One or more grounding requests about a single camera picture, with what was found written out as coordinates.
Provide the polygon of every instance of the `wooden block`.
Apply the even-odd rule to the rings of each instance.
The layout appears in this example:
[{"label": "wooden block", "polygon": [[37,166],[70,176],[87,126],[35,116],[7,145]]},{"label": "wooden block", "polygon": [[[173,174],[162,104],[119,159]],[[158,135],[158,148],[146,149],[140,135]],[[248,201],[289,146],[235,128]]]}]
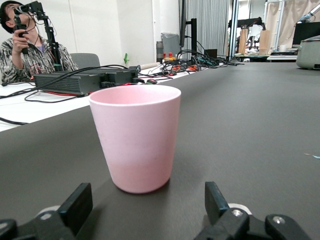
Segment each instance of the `wooden block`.
[{"label": "wooden block", "polygon": [[269,38],[270,30],[262,30],[260,32],[259,55],[266,55],[268,53]]},{"label": "wooden block", "polygon": [[243,54],[243,55],[245,54],[247,38],[248,38],[248,29],[241,29],[239,49],[238,49],[239,54]]}]

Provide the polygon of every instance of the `gray chair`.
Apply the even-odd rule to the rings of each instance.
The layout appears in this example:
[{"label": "gray chair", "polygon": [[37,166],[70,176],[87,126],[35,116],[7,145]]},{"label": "gray chair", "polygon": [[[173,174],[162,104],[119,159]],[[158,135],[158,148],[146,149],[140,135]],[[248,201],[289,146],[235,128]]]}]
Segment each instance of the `gray chair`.
[{"label": "gray chair", "polygon": [[99,57],[94,53],[70,53],[70,55],[79,69],[100,66]]}]

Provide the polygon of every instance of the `patterned shirt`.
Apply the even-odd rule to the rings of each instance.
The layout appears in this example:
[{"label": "patterned shirt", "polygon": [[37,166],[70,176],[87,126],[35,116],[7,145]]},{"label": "patterned shirt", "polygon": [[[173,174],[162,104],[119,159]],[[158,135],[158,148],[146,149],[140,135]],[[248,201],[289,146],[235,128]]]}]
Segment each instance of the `patterned shirt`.
[{"label": "patterned shirt", "polygon": [[[0,47],[0,69],[2,73],[3,83],[24,82],[26,78],[32,77],[34,74],[48,74],[55,72],[54,57],[48,40],[41,37],[44,52],[38,47],[28,42],[28,54],[21,53],[23,69],[18,69],[12,63],[13,39],[9,38],[4,41]],[[68,50],[59,44],[60,61],[64,71],[78,70],[78,66],[72,61]]]}]

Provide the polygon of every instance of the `white robotic arm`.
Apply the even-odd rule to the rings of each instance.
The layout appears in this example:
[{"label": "white robotic arm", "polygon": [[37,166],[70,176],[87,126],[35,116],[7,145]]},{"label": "white robotic arm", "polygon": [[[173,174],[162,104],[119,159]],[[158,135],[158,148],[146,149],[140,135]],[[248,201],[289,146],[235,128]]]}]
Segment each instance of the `white robotic arm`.
[{"label": "white robotic arm", "polygon": [[301,24],[301,23],[309,23],[310,22],[310,18],[312,16],[314,16],[316,14],[316,12],[318,12],[320,10],[320,3],[314,8],[312,9],[307,15],[303,15],[299,21],[297,22],[297,24]]}]

